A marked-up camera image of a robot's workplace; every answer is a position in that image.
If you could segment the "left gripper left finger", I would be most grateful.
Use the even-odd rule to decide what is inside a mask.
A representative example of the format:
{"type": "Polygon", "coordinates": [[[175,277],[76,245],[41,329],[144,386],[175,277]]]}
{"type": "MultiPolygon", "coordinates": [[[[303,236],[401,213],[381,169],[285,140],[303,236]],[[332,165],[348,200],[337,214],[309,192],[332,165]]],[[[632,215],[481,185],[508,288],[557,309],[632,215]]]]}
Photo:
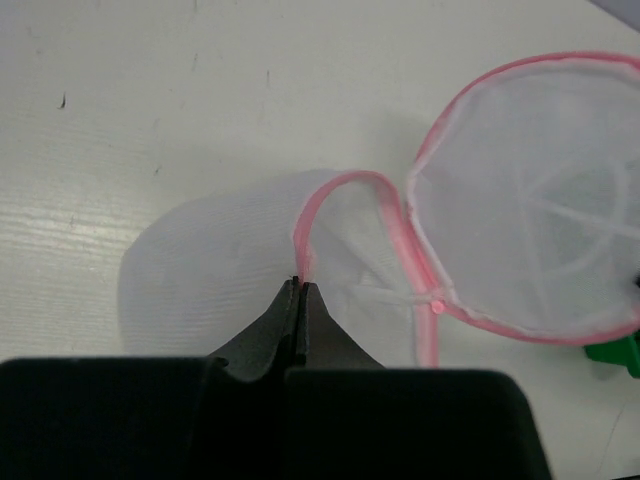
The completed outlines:
{"type": "Polygon", "coordinates": [[[254,383],[281,376],[294,364],[300,307],[300,282],[284,282],[265,312],[208,356],[234,380],[254,383]]]}

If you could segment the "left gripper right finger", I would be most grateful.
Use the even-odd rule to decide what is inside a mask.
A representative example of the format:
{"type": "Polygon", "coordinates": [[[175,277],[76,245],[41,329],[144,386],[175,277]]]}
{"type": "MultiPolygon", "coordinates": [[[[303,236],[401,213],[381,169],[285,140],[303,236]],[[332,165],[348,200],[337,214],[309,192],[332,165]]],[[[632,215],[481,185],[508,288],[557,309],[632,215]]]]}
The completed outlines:
{"type": "Polygon", "coordinates": [[[304,283],[300,292],[297,365],[315,370],[383,369],[331,317],[320,290],[314,283],[304,283]]]}

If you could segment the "white mesh laundry bag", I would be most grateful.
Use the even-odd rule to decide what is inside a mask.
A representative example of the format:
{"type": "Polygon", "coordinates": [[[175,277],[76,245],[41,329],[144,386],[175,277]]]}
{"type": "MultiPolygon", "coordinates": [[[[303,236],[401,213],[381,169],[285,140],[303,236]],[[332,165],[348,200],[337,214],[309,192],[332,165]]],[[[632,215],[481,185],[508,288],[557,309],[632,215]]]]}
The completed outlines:
{"type": "Polygon", "coordinates": [[[639,61],[563,52],[469,84],[404,191],[368,170],[307,170],[188,201],[119,272],[126,353],[213,352],[290,278],[385,366],[438,363],[438,320],[589,345],[639,327],[639,61]]]}

